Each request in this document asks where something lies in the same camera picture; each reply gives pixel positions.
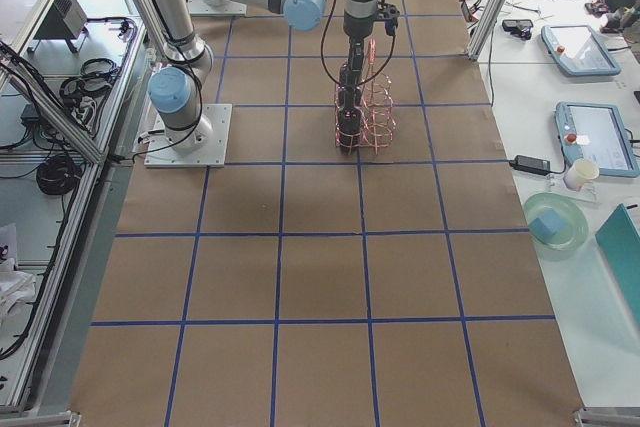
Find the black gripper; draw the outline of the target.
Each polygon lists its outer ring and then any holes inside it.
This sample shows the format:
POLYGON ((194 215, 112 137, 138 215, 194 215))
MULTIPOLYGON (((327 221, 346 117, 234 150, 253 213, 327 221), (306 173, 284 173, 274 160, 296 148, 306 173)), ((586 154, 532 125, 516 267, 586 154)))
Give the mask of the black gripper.
POLYGON ((382 22, 386 35, 394 37, 399 16, 399 8, 386 0, 346 0, 343 31, 349 37, 347 66, 350 72, 362 71, 365 55, 363 38, 372 34, 374 24, 382 22))

